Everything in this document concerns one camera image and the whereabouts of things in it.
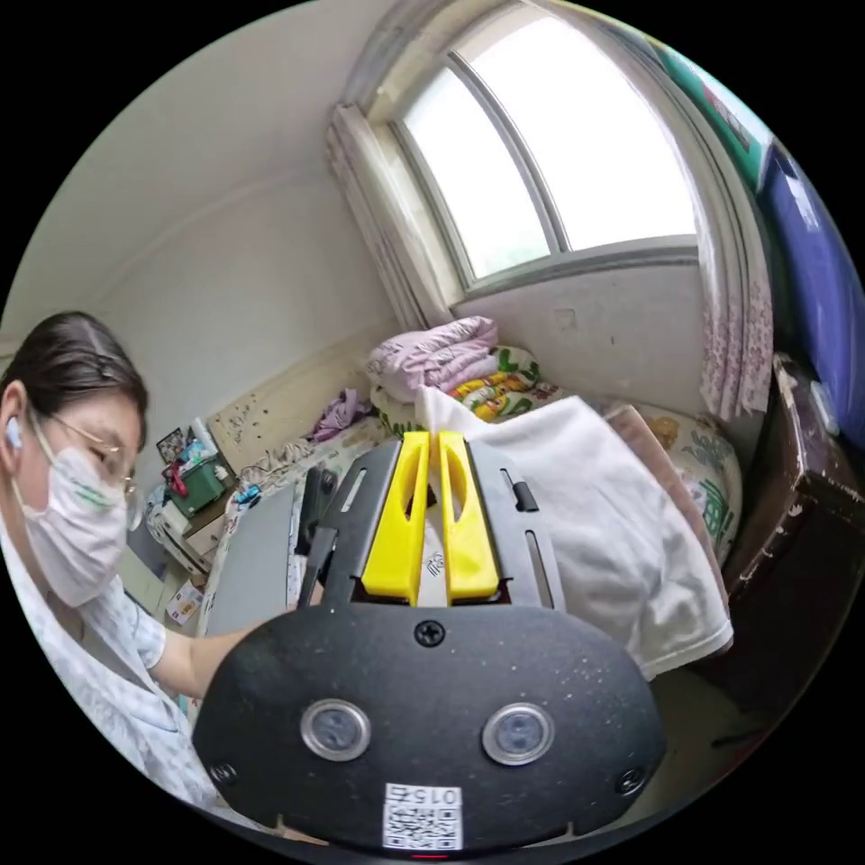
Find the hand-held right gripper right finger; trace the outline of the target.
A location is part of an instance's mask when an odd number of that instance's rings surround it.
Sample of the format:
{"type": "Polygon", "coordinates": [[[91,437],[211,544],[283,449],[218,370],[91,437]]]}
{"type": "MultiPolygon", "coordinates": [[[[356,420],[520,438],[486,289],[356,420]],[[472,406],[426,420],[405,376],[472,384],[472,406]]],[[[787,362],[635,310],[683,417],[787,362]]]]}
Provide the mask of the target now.
{"type": "Polygon", "coordinates": [[[442,543],[450,605],[486,602],[499,587],[482,496],[462,434],[438,434],[442,543]]]}

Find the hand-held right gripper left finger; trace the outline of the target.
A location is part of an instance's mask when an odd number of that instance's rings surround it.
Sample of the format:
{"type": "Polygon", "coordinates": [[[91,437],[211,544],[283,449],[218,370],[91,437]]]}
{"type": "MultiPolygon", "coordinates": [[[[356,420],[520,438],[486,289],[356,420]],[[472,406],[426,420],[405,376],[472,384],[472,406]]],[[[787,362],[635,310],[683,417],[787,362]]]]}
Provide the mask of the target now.
{"type": "Polygon", "coordinates": [[[398,446],[361,583],[369,596],[415,605],[428,507],[430,434],[407,432],[398,446]]]}

